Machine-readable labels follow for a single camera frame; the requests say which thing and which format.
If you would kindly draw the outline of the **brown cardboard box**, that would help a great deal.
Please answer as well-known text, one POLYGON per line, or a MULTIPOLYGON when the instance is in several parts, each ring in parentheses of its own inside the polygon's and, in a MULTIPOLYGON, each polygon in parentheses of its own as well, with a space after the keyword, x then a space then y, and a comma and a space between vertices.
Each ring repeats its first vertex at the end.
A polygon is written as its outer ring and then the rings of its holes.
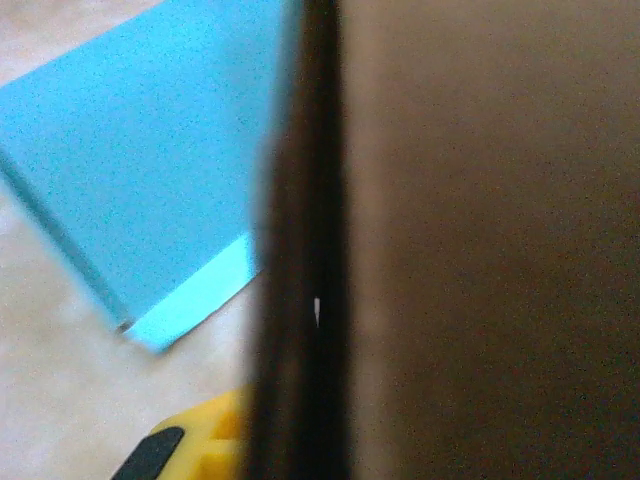
POLYGON ((640 0, 285 0, 242 480, 640 480, 640 0))

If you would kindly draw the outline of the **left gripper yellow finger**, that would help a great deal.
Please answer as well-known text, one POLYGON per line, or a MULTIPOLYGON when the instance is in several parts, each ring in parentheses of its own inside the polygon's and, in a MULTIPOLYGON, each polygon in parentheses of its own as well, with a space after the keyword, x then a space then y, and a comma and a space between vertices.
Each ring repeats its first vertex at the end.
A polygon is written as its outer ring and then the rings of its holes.
POLYGON ((245 385, 163 420, 111 480, 239 480, 249 393, 245 385))

